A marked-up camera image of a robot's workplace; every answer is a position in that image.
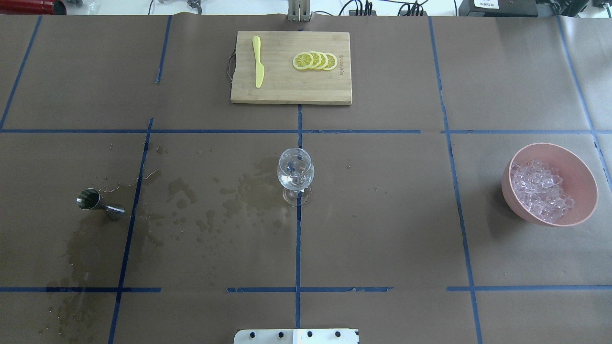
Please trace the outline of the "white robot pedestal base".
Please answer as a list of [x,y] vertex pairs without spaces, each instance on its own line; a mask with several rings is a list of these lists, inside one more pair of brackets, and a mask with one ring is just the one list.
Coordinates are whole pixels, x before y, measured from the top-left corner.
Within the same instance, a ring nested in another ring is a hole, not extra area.
[[357,329],[243,329],[233,339],[234,344],[359,344]]

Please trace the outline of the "black box on bench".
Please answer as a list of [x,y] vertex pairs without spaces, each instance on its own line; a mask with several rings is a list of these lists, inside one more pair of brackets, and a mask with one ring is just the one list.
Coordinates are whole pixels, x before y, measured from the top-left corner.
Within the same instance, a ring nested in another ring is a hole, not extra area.
[[538,17],[535,0],[463,0],[459,17]]

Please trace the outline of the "steel double jigger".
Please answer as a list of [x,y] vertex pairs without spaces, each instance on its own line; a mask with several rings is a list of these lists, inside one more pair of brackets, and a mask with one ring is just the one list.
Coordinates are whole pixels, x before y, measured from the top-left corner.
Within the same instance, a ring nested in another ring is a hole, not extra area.
[[120,220],[125,215],[125,207],[120,204],[109,204],[96,189],[84,189],[76,198],[76,204],[81,210],[102,210],[113,221]]

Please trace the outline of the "yellow plastic knife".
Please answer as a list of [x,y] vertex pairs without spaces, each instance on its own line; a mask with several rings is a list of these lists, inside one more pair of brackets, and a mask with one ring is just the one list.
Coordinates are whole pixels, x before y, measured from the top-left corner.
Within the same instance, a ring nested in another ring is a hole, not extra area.
[[260,88],[262,87],[265,77],[265,67],[262,63],[262,40],[260,36],[252,37],[252,46],[254,53],[255,87]]

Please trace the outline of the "red cylinder on bench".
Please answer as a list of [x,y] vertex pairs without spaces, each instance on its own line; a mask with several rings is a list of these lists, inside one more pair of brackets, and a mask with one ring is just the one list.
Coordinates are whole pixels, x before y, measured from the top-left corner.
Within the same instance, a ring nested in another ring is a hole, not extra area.
[[66,15],[67,9],[61,0],[1,0],[1,14]]

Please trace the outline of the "bamboo cutting board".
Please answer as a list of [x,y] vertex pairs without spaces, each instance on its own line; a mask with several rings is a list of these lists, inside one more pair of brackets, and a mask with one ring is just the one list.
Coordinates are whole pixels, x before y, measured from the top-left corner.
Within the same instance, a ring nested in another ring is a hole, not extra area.
[[[254,36],[262,40],[265,77],[260,88],[255,87]],[[332,53],[338,59],[337,67],[296,70],[292,60],[303,52]],[[235,55],[234,104],[352,104],[349,32],[239,31]]]

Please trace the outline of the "pile of clear ice cubes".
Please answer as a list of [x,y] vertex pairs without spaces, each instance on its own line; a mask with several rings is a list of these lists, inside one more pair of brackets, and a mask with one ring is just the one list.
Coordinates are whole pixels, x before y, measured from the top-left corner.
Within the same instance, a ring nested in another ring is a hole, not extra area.
[[540,220],[556,223],[576,205],[563,189],[563,179],[557,168],[533,159],[510,167],[511,186],[518,200],[529,213]]

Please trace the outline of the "pink bowl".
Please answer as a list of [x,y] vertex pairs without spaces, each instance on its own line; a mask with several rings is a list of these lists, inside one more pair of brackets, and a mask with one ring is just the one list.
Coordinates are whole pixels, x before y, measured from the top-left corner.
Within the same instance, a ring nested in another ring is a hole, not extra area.
[[[545,221],[531,213],[522,204],[511,186],[511,166],[514,163],[525,164],[531,160],[548,163],[549,167],[557,168],[563,179],[564,192],[576,201],[575,207],[555,222]],[[553,143],[533,143],[519,151],[509,160],[501,178],[501,190],[505,204],[526,222],[534,225],[570,228],[583,224],[588,220],[598,205],[599,190],[590,168],[576,154]]]

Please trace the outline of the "clear wine glass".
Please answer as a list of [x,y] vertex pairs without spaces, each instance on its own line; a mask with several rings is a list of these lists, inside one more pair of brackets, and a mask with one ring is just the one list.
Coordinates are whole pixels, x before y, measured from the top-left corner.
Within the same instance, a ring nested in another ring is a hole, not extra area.
[[284,187],[283,198],[289,205],[297,207],[310,200],[314,176],[314,163],[306,150],[288,148],[280,155],[277,178]]

